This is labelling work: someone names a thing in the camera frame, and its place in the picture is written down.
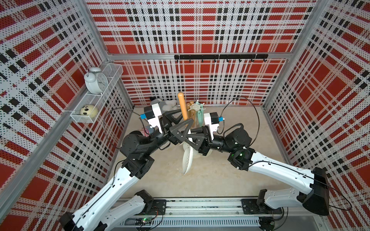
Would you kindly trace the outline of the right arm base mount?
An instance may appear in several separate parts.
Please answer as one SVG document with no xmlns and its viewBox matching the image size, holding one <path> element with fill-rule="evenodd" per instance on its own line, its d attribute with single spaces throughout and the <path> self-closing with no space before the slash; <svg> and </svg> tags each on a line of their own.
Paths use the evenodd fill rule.
<svg viewBox="0 0 370 231">
<path fill-rule="evenodd" d="M 241 200 L 241 207 L 243 210 L 244 215 L 281 215 L 282 209 L 270 209 L 265 205 L 258 205 L 256 198 L 252 199 L 242 199 Z"/>
</svg>

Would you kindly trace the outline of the cream skimmer green handle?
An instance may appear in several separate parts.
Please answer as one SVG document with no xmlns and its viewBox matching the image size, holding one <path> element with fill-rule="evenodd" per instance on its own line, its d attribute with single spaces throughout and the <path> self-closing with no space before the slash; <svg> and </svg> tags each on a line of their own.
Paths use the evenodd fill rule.
<svg viewBox="0 0 370 231">
<path fill-rule="evenodd" d="M 197 127 L 202 127 L 203 126 L 203 119 L 204 119 L 204 108 L 203 104 L 197 100 L 193 104 L 193 109 L 196 112 L 196 118 L 197 118 Z"/>
</svg>

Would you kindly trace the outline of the cream utensil rack stand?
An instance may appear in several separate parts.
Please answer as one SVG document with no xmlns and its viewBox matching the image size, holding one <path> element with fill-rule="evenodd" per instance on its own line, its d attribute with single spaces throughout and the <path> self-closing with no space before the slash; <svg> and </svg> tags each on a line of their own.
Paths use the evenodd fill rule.
<svg viewBox="0 0 370 231">
<path fill-rule="evenodd" d="M 190 101 L 187 104 L 188 107 L 188 115 L 190 118 L 194 120 L 192 125 L 193 129 L 200 134 L 203 132 L 203 124 L 204 124 L 204 104 L 201 104 L 198 100 L 196 102 Z M 199 158 L 202 154 L 199 154 L 197 151 L 194 152 L 194 149 L 189 146 L 187 143 L 184 144 L 184 150 L 189 152 L 189 159 Z"/>
</svg>

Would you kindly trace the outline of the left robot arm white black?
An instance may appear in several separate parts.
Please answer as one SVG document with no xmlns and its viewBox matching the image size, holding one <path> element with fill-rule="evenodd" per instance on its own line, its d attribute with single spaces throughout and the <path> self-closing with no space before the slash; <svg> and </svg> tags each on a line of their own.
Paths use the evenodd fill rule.
<svg viewBox="0 0 370 231">
<path fill-rule="evenodd" d="M 125 219 L 150 211 L 153 197 L 145 190 L 137 192 L 118 207 L 113 205 L 150 170 L 154 163 L 151 154 L 166 143 L 178 144 L 187 140 L 194 120 L 173 117 L 179 112 L 165 112 L 154 132 L 148 136 L 133 131 L 124 137 L 120 151 L 126 159 L 115 169 L 114 177 L 90 201 L 74 213 L 67 212 L 60 218 L 64 231 L 111 231 Z"/>
</svg>

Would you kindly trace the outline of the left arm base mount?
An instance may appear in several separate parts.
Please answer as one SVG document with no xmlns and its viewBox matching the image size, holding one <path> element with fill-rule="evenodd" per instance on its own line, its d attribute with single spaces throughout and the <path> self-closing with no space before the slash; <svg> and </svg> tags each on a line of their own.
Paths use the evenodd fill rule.
<svg viewBox="0 0 370 231">
<path fill-rule="evenodd" d="M 136 215 L 164 215 L 166 212 L 167 200 L 154 199 L 153 201 L 145 204 L 144 209 Z"/>
</svg>

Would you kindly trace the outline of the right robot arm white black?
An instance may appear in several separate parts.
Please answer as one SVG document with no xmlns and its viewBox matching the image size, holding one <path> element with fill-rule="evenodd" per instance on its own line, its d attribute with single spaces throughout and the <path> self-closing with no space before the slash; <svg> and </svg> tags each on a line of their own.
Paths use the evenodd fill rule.
<svg viewBox="0 0 370 231">
<path fill-rule="evenodd" d="M 209 150 L 229 153 L 228 161 L 238 170 L 251 171 L 289 185 L 285 190 L 262 189 L 257 205 L 264 212 L 281 207 L 303 207 L 316 215 L 329 215 L 329 183 L 324 169 L 294 167 L 250 148 L 251 137 L 239 123 L 226 136 L 212 135 L 206 126 L 193 129 L 186 142 L 199 153 Z"/>
</svg>

